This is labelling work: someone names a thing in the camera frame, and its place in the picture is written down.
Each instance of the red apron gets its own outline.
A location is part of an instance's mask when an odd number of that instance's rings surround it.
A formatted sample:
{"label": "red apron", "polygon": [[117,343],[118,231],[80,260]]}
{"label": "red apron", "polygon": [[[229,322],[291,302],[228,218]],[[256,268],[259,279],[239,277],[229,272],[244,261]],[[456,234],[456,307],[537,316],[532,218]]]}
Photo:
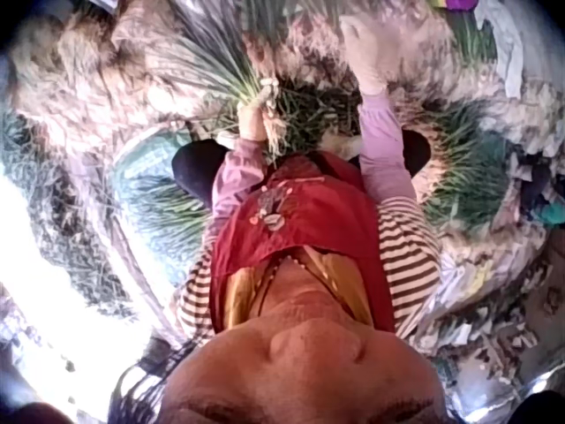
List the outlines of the red apron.
{"label": "red apron", "polygon": [[379,249],[379,218],[361,173],[331,154],[314,164],[292,156],[250,194],[220,231],[212,258],[210,310],[223,328],[228,278],[297,246],[347,256],[363,277],[376,329],[394,332],[392,299]]}

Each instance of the black pants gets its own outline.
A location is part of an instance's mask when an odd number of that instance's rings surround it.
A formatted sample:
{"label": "black pants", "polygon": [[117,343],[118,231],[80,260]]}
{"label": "black pants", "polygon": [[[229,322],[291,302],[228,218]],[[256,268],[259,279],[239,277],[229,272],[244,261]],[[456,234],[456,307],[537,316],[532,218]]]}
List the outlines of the black pants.
{"label": "black pants", "polygon": [[[414,177],[429,162],[432,150],[427,139],[418,132],[403,130],[403,140],[406,169]],[[180,148],[172,161],[177,184],[212,208],[215,175],[227,153],[228,149],[214,140],[196,141]],[[350,163],[360,168],[358,156]]]}

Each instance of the hand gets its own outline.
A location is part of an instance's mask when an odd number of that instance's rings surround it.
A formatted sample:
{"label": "hand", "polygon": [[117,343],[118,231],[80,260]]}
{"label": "hand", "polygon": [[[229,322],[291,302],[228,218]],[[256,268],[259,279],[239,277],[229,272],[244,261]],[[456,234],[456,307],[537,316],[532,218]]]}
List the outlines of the hand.
{"label": "hand", "polygon": [[266,141],[267,130],[263,122],[260,103],[252,102],[237,113],[239,116],[239,136],[250,141]]}
{"label": "hand", "polygon": [[381,94],[387,89],[388,80],[398,66],[398,33],[376,21],[370,25],[359,15],[342,16],[340,22],[345,54],[358,79],[361,93]]}

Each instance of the white glove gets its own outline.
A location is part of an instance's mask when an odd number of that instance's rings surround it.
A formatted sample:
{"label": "white glove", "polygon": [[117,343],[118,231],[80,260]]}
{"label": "white glove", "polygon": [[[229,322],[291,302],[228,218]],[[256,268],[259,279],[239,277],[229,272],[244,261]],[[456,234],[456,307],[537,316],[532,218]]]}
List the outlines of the white glove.
{"label": "white glove", "polygon": [[379,95],[398,69],[398,32],[376,21],[369,23],[359,15],[342,16],[340,22],[345,55],[358,79],[359,90],[364,95]]}

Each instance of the finger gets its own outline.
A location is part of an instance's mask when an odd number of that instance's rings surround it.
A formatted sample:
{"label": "finger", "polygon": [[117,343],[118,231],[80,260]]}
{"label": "finger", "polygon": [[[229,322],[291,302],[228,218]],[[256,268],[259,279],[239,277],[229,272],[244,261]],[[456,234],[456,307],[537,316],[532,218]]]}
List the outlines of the finger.
{"label": "finger", "polygon": [[353,26],[350,22],[349,16],[343,16],[340,18],[340,25],[343,32],[343,38],[345,41],[355,41],[359,38],[359,34],[355,26]]}

